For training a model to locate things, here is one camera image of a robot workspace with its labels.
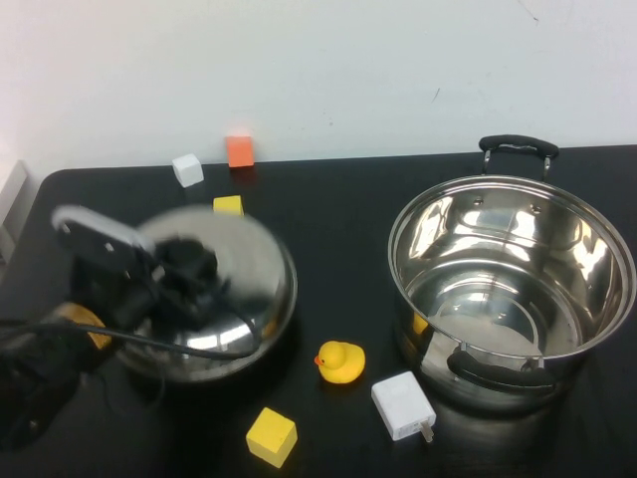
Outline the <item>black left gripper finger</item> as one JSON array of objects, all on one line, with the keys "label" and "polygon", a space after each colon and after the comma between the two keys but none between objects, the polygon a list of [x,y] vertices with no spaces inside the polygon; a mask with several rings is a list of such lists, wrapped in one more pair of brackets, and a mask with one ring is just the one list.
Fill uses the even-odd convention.
[{"label": "black left gripper finger", "polygon": [[214,252],[192,238],[173,237],[157,244],[159,265],[170,275],[190,281],[215,281],[218,261]]},{"label": "black left gripper finger", "polygon": [[159,283],[159,317],[185,330],[201,330],[213,318],[222,284],[168,279]]}]

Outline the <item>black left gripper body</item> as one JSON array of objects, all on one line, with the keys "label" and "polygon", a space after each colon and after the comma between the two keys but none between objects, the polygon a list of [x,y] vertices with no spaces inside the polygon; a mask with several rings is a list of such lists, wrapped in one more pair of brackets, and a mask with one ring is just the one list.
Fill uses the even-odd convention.
[{"label": "black left gripper body", "polygon": [[158,299],[140,280],[75,259],[74,302],[93,312],[108,328],[134,332]]}]

